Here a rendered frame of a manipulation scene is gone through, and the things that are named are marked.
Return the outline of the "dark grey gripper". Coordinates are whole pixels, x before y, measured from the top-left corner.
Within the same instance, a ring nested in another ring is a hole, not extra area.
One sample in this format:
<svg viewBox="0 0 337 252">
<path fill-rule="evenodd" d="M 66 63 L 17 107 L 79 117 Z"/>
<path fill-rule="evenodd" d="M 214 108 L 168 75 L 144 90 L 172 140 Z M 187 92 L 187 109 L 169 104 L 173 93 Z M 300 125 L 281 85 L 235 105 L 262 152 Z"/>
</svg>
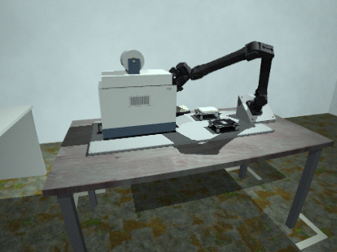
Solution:
<svg viewBox="0 0 337 252">
<path fill-rule="evenodd" d="M 185 80 L 186 80 L 186 79 L 185 79 Z M 177 83 L 177 92 L 183 90 L 182 86 L 187 82 L 187 81 L 185 81 L 185 80 L 181 83 L 181 85 L 176 81 L 176 83 Z"/>
</svg>

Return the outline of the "white foil roll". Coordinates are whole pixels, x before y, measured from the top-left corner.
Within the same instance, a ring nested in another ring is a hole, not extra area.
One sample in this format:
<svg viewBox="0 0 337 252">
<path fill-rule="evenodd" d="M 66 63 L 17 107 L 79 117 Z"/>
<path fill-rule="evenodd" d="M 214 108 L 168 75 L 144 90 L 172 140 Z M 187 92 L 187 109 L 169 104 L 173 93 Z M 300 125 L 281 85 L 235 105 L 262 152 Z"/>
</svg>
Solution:
<svg viewBox="0 0 337 252">
<path fill-rule="evenodd" d="M 124 55 L 124 58 L 123 58 L 123 54 L 125 53 Z M 142 53 L 140 53 L 139 51 L 137 50 L 125 50 L 121 56 L 120 56 L 120 62 L 123 66 L 124 64 L 124 68 L 128 71 L 128 59 L 131 59 L 131 58 L 136 58 L 136 59 L 139 59 L 140 61 L 140 70 L 143 68 L 144 66 L 144 63 L 145 63 L 145 60 L 144 60 L 144 57 L 142 55 Z"/>
</svg>

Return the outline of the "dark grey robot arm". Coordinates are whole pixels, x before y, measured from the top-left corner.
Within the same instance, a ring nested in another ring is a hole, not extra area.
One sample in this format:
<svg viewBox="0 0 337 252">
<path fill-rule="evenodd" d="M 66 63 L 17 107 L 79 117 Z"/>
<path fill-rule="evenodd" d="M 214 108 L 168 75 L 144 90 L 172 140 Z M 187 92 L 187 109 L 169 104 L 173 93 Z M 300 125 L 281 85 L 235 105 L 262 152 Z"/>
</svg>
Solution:
<svg viewBox="0 0 337 252">
<path fill-rule="evenodd" d="M 176 68 L 172 67 L 168 72 L 172 73 L 175 77 L 175 81 L 181 84 L 185 79 L 186 81 L 189 79 L 198 80 L 211 72 L 222 69 L 223 67 L 227 67 L 243 60 L 247 60 L 249 62 L 257 58 L 262 58 L 260 63 L 258 89 L 256 89 L 256 92 L 254 93 L 256 96 L 254 100 L 248 100 L 246 101 L 246 104 L 252 115 L 261 115 L 263 113 L 261 110 L 262 107 L 268 103 L 267 88 L 271 63 L 274 58 L 274 47 L 271 45 L 267 45 L 259 41 L 252 41 L 247 43 L 242 49 L 225 55 L 219 59 L 215 59 L 212 62 L 201 64 L 194 68 L 190 68 L 185 62 L 179 63 Z"/>
</svg>

